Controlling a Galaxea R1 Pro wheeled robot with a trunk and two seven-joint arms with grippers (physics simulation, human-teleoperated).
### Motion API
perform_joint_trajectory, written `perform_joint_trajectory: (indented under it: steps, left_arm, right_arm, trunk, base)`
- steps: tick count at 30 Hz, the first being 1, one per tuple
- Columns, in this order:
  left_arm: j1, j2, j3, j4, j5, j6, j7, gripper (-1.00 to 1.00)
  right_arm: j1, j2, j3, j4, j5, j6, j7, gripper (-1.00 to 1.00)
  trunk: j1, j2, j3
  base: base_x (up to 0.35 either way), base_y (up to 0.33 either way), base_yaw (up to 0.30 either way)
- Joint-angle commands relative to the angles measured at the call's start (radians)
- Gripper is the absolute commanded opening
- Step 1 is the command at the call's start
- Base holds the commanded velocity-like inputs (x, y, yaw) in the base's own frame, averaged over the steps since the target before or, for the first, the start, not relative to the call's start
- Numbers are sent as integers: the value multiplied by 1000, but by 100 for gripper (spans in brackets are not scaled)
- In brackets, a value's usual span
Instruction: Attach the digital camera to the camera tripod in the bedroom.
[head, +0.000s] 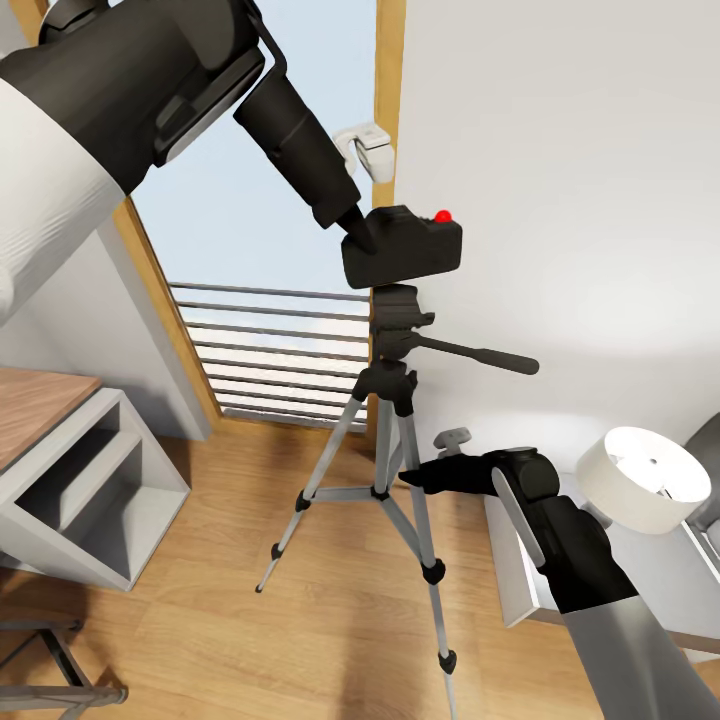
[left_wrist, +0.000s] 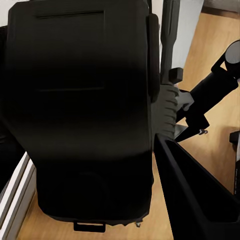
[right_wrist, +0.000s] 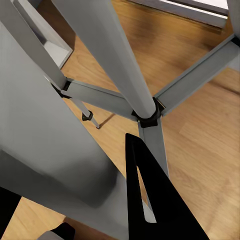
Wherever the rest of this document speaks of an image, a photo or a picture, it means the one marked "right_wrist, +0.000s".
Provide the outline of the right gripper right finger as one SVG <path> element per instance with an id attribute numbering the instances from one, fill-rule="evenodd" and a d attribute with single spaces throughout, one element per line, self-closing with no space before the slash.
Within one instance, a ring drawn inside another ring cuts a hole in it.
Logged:
<path id="1" fill-rule="evenodd" d="M 129 240 L 210 240 L 145 142 L 125 134 Z M 137 167 L 156 223 L 145 220 Z"/>

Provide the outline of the camera tripod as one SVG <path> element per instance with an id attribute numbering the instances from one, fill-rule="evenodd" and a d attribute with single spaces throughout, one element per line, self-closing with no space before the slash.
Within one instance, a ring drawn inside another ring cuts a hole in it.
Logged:
<path id="1" fill-rule="evenodd" d="M 151 95 L 111 0 L 51 0 L 119 92 L 66 77 L 11 0 L 0 0 L 0 187 L 118 240 L 129 240 L 127 179 L 70 109 L 137 122 L 169 176 L 162 117 L 240 57 L 240 0 L 226 0 L 233 34 Z M 149 197 L 145 220 L 157 223 Z"/>

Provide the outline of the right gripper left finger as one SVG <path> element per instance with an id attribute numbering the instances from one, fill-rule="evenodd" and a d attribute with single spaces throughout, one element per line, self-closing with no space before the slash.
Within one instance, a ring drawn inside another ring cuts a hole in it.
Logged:
<path id="1" fill-rule="evenodd" d="M 21 195 L 0 186 L 0 240 L 21 200 Z"/>

